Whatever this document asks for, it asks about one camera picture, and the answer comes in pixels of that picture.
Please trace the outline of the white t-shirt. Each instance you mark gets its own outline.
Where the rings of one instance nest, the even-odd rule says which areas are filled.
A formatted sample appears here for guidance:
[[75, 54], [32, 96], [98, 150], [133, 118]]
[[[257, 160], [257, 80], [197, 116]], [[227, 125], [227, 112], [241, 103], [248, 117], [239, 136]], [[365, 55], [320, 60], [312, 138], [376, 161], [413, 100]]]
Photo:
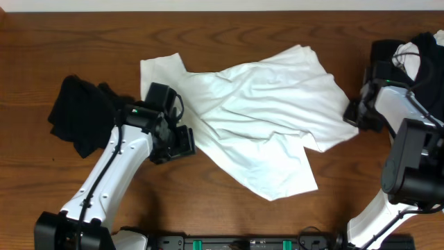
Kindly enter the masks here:
[[359, 132], [343, 120], [347, 96], [308, 46], [202, 73], [175, 53], [142, 60], [140, 73], [142, 98], [152, 83], [175, 90], [196, 146], [269, 201], [317, 190], [307, 150], [326, 152]]

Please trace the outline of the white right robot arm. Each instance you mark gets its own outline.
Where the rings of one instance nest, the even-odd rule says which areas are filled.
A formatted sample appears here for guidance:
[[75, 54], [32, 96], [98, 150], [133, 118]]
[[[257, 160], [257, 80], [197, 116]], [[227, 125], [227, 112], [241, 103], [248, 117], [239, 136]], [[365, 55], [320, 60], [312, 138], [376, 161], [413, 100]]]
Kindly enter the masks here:
[[443, 210], [443, 123], [434, 118], [402, 83], [364, 83], [344, 120], [362, 129], [386, 124], [391, 150], [375, 198], [336, 240], [336, 249], [379, 249], [415, 215]]

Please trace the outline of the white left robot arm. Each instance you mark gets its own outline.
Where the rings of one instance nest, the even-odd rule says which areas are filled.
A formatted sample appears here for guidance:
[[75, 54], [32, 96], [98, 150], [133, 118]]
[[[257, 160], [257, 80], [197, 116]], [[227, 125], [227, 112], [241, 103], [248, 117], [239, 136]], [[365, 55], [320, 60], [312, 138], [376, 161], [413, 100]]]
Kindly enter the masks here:
[[174, 110], [128, 105], [114, 119], [110, 139], [81, 188], [59, 213], [43, 212], [34, 228], [36, 249], [152, 249], [147, 234], [112, 234], [118, 208], [145, 160], [157, 165], [194, 155], [191, 128]]

